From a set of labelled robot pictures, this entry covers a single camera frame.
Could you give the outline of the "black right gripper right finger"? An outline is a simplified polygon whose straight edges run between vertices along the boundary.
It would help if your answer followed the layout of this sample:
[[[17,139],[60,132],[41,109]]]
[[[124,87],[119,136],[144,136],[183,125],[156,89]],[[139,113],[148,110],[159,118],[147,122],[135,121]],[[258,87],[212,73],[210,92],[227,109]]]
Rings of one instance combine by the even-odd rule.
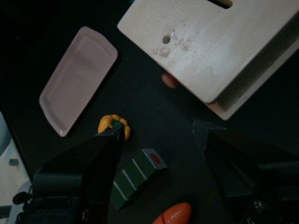
[[[230,224],[299,224],[299,156],[200,119],[192,134]]]

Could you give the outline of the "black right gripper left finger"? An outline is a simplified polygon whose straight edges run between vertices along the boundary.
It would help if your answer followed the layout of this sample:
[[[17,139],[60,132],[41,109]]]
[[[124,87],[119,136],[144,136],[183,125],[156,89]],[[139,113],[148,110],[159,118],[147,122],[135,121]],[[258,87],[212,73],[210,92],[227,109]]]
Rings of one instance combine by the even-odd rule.
[[[124,126],[60,153],[32,181],[31,224],[107,224]]]

